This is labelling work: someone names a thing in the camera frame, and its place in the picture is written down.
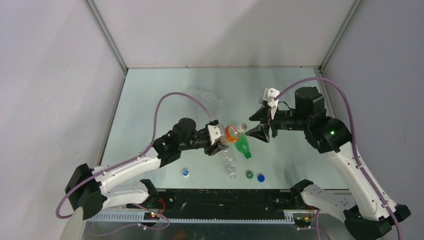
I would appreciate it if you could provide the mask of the orange label bottle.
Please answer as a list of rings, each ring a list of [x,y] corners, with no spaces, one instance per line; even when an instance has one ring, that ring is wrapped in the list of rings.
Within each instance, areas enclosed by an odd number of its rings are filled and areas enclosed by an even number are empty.
[[[224,130],[224,143],[226,144],[232,144],[235,143],[244,132],[240,132],[237,129],[237,126],[239,124],[232,124],[232,125],[228,125],[225,130]]]

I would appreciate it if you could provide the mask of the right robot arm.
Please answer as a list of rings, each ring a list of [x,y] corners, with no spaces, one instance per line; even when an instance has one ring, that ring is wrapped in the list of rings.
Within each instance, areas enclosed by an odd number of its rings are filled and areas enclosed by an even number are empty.
[[[267,143],[280,130],[303,132],[307,142],[333,164],[351,197],[323,190],[304,179],[290,189],[291,204],[297,209],[311,206],[326,212],[343,222],[357,240],[379,239],[408,218],[409,208],[391,199],[369,173],[347,126],[327,115],[318,89],[301,87],[294,97],[294,108],[280,110],[279,91],[265,88],[260,109],[250,117],[258,125],[246,134]]]

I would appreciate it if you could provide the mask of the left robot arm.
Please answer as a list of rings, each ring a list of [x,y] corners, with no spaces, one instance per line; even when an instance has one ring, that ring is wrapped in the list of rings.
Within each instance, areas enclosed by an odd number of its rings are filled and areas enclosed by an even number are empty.
[[[158,194],[150,180],[142,179],[132,185],[124,182],[173,163],[183,151],[202,149],[205,155],[213,156],[227,149],[221,141],[224,133],[225,128],[218,120],[197,130],[193,119],[182,118],[144,152],[128,160],[93,168],[86,163],[76,167],[65,187],[67,200],[74,211],[82,208],[83,220],[119,205],[136,203],[153,208],[158,202]]]

